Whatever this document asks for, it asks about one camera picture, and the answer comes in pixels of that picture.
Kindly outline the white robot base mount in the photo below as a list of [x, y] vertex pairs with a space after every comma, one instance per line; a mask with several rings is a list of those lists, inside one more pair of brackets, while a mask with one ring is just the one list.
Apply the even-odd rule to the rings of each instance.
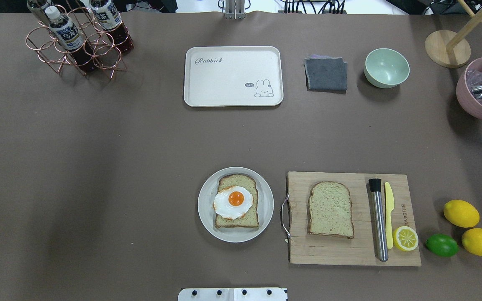
[[287, 288], [186, 288], [180, 290], [178, 301], [287, 301]]

